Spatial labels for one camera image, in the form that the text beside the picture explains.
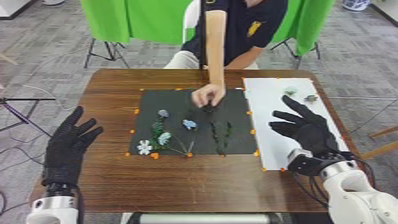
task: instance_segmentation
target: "wooden table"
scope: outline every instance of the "wooden table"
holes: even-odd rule
[[[242,77],[311,78],[350,149],[356,146],[315,75],[306,71],[230,71],[228,87],[244,87]],[[198,88],[207,77],[198,70],[100,70],[80,105],[105,134],[84,162],[80,187],[87,212],[326,212],[302,193],[290,172],[262,171],[253,155],[127,157],[135,127],[141,89]],[[32,198],[39,197],[38,185]]]

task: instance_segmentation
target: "person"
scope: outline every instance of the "person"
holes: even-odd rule
[[[210,84],[192,93],[198,107],[217,106],[226,96],[224,69],[258,69],[256,59],[272,41],[288,9],[288,0],[207,0],[207,57],[201,55],[199,22],[196,36],[183,44],[166,69],[198,69],[199,59]]]

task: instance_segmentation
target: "white chair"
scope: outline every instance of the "white chair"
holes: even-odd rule
[[[199,14],[201,14],[201,0],[192,0],[191,5],[185,9],[185,17],[183,17],[183,43],[187,42],[187,29],[196,28],[199,22]]]

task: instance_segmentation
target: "white flower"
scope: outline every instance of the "white flower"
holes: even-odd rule
[[[139,148],[139,153],[141,155],[150,155],[151,150],[153,150],[153,146],[150,146],[150,141],[148,140],[141,140],[141,145],[137,146]]]
[[[167,142],[169,142],[169,139],[171,139],[171,133],[166,132],[166,133],[160,135],[160,137],[159,137],[159,144],[160,144],[160,145],[166,145]]]

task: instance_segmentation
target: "white paper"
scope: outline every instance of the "white paper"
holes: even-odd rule
[[[246,80],[246,97],[249,100],[249,107],[253,111],[253,123],[256,129],[256,140],[260,146],[262,162],[267,170],[281,170],[288,167],[288,154],[295,148],[301,148],[294,139],[279,135],[270,129],[269,122],[281,121],[272,116],[276,110],[297,114],[283,103],[285,89],[295,87],[299,92],[292,98],[306,104],[317,114],[320,114],[329,123],[329,129],[334,133],[340,150],[349,151],[349,147],[342,138],[338,126],[326,108],[322,99],[317,102],[304,102],[310,95],[317,95],[313,81],[308,78],[247,78]]]

